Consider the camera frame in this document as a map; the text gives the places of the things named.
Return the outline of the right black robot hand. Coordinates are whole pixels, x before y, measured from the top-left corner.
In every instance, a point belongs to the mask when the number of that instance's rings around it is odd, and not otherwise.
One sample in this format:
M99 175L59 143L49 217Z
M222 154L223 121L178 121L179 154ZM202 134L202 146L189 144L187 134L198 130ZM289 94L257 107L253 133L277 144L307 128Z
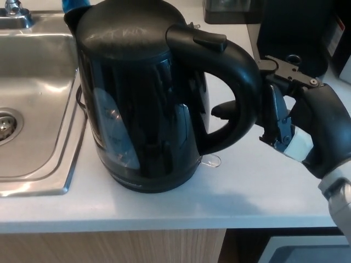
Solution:
M350 115L328 84L272 56L224 63L211 74L235 96L212 109L213 116L227 121L210 134L212 152L236 143L257 124L264 130L262 142L301 162L318 179L350 161Z

